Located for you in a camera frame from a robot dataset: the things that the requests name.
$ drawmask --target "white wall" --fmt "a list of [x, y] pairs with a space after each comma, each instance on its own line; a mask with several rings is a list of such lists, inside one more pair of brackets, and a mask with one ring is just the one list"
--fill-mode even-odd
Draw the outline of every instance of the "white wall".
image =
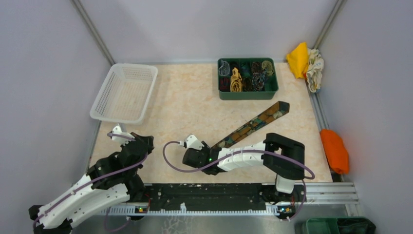
[[348, 1], [320, 50], [320, 92], [379, 234], [412, 233], [413, 1]]
[[86, 169], [110, 66], [69, 0], [0, 5], [0, 233], [28, 234], [28, 209]]
[[82, 0], [116, 62], [283, 60], [313, 46], [335, 0]]

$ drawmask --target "tabletop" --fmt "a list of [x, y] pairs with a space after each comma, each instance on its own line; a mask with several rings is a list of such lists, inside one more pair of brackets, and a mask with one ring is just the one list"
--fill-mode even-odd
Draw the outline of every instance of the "tabletop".
[[[295, 79], [287, 63], [275, 65], [279, 90], [271, 100], [221, 100], [216, 63], [156, 67], [158, 77], [143, 124], [126, 125], [128, 132], [154, 136], [155, 149], [138, 170], [144, 183], [274, 183], [275, 173], [264, 166], [238, 168], [218, 175], [178, 172], [166, 164], [162, 148], [167, 142], [184, 140], [189, 134], [212, 146], [277, 101], [290, 103], [289, 113], [231, 148], [263, 141], [267, 133], [283, 135], [305, 145], [305, 165], [316, 175], [311, 182], [332, 182], [305, 81]], [[120, 151], [119, 144], [106, 136], [115, 124], [101, 123], [90, 165]], [[175, 166], [192, 169], [182, 164], [185, 148], [170, 145], [166, 153]]]

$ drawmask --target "metal floor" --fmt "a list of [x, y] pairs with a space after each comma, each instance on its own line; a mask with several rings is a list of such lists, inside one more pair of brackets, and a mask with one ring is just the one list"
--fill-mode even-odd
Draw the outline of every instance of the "metal floor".
[[[311, 217], [347, 216], [344, 205], [306, 205], [289, 222], [271, 216], [148, 216], [132, 222], [117, 234], [301, 234]], [[93, 216], [74, 229], [73, 234], [107, 234], [104, 216]], [[108, 228], [122, 226], [124, 217], [108, 217]]]

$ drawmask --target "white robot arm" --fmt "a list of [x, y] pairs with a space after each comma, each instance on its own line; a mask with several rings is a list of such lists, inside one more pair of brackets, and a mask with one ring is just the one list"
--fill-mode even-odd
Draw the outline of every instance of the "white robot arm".
[[185, 165], [201, 168], [213, 161], [220, 160], [214, 166], [203, 169], [208, 175], [229, 172], [236, 168], [264, 165], [277, 173], [276, 189], [278, 192], [290, 194], [294, 189], [296, 180], [304, 179], [304, 169], [291, 162], [275, 158], [270, 155], [255, 151], [275, 152], [281, 148], [281, 154], [304, 164], [304, 145], [284, 136], [268, 133], [266, 139], [257, 144], [236, 149], [210, 148], [194, 135], [185, 138], [184, 147], [187, 151], [183, 158]]
[[54, 201], [29, 209], [30, 218], [35, 221], [35, 234], [69, 234], [84, 220], [108, 207], [142, 200], [145, 186], [136, 172], [153, 150], [153, 137], [124, 133], [120, 126], [110, 135], [121, 145], [121, 152], [100, 159]]

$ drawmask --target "white plastic basket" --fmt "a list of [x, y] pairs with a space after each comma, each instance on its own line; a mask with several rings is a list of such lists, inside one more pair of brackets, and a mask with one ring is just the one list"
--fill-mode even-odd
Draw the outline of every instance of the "white plastic basket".
[[94, 119], [142, 124], [158, 75], [154, 66], [117, 63], [111, 67], [90, 110]]

